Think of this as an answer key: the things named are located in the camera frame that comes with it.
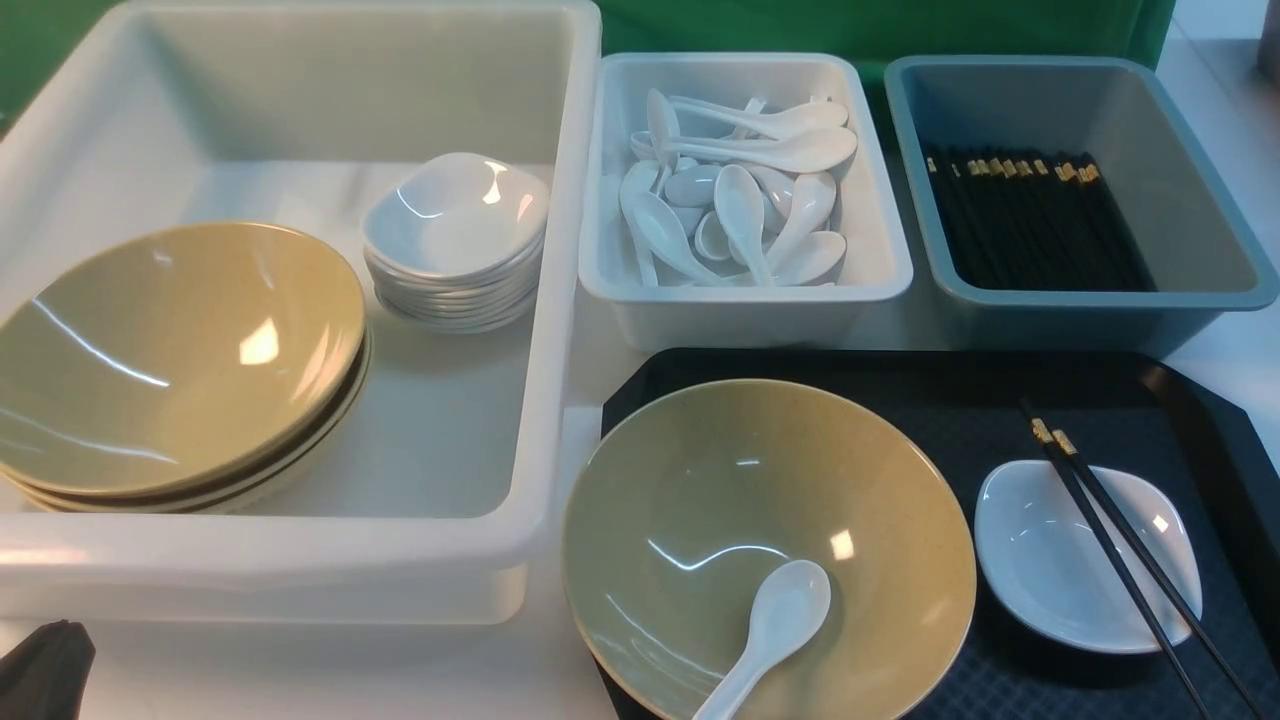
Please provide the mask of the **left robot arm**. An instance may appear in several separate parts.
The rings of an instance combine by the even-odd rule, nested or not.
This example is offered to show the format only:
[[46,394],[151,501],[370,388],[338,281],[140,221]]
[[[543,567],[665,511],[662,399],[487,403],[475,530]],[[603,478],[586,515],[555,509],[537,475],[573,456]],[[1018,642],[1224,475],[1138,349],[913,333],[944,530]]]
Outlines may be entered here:
[[1,659],[1,717],[77,719],[95,655],[82,623],[36,628]]

